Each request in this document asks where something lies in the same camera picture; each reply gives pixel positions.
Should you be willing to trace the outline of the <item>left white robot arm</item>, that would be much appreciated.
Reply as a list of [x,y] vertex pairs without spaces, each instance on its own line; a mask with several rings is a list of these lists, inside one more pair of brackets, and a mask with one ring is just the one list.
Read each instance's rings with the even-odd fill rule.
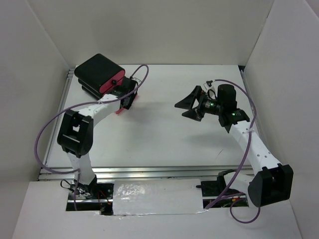
[[63,116],[57,143],[67,154],[74,173],[76,191],[86,199],[97,195],[97,177],[89,151],[93,145],[94,127],[112,113],[129,109],[137,95],[138,82],[124,77],[120,85],[105,93],[97,104],[78,111],[67,110]]

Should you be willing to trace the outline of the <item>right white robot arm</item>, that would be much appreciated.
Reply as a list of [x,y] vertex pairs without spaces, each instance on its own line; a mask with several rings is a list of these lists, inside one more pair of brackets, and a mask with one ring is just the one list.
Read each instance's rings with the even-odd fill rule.
[[249,161],[254,175],[242,174],[241,168],[223,171],[217,177],[217,190],[220,195],[206,208],[209,209],[225,195],[236,190],[244,193],[249,206],[263,207],[290,198],[293,182],[293,169],[283,165],[253,130],[254,119],[237,106],[237,85],[227,83],[217,88],[215,98],[201,86],[196,86],[175,108],[184,109],[183,117],[201,121],[206,114],[218,116],[221,127],[239,144],[244,151],[242,162]]

